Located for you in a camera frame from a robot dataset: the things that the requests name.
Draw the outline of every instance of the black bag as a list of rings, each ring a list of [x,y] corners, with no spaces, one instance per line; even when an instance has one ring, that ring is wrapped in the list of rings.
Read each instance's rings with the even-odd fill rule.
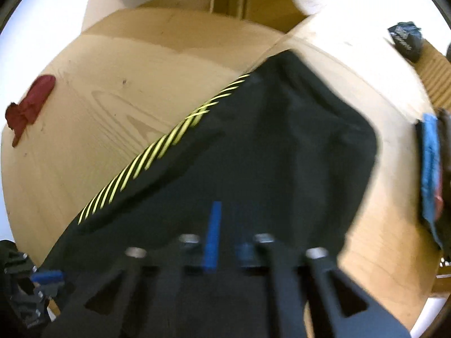
[[[418,62],[423,49],[423,36],[420,30],[412,21],[398,23],[388,28],[396,50],[413,63]]]

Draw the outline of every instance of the metal screw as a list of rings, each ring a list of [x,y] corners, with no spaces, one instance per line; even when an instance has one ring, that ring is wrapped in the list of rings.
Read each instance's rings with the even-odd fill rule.
[[[273,243],[274,237],[271,234],[256,234],[254,240],[259,244]]]
[[[147,255],[147,252],[141,248],[130,247],[125,251],[125,255],[132,258],[144,258]]]
[[[200,237],[195,234],[182,234],[180,235],[179,240],[184,244],[198,244],[200,242]]]
[[[307,258],[309,259],[319,259],[319,258],[324,258],[325,256],[327,256],[329,253],[326,249],[318,247],[318,248],[311,248],[308,249],[305,252],[305,255],[307,256]]]

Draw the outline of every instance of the red cloth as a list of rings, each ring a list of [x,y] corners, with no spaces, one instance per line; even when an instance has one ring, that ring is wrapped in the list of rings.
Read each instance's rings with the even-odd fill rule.
[[[53,75],[39,76],[31,85],[25,98],[17,105],[11,103],[5,112],[8,127],[14,131],[13,147],[17,146],[27,124],[33,124],[48,96],[55,87]]]

